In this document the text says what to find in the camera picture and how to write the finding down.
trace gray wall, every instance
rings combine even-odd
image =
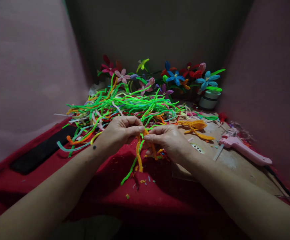
[[[150,70],[184,68],[187,62],[222,67],[229,46],[251,1],[67,1],[74,29],[92,75],[106,53],[127,72],[149,58]]]
[[[61,1],[0,0],[0,161],[84,103],[88,84]]]
[[[256,0],[228,57],[219,111],[290,183],[290,1]]]

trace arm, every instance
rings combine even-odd
[[[290,239],[290,206],[194,150],[176,126],[149,133],[145,140],[161,145],[173,162],[189,171],[250,238]]]
[[[0,239],[43,239],[75,207],[100,165],[143,130],[137,117],[114,118],[92,146],[0,216]]]

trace jar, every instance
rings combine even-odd
[[[201,97],[198,105],[206,110],[212,110],[218,102],[218,97],[221,95],[220,92],[215,91],[206,91],[205,94]]]

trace hand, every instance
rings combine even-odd
[[[149,135],[144,137],[144,140],[148,143],[157,144],[158,149],[163,148],[174,163],[180,163],[185,159],[185,156],[194,150],[184,135],[173,124],[153,128],[149,131]],[[151,155],[152,149],[148,147],[146,154]]]
[[[130,144],[144,129],[143,123],[135,116],[115,117],[93,145],[100,147],[108,158],[124,144]]]

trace pink glue gun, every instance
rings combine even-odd
[[[222,135],[221,139],[219,140],[219,144],[221,144],[221,146],[214,157],[214,161],[217,160],[223,147],[233,147],[250,161],[259,166],[266,166],[272,164],[272,161],[269,158],[261,156],[260,154],[254,152],[245,144],[243,144],[242,141],[240,141],[240,139],[237,137],[238,133],[239,131],[236,128],[230,128],[228,131],[225,132],[224,135]]]

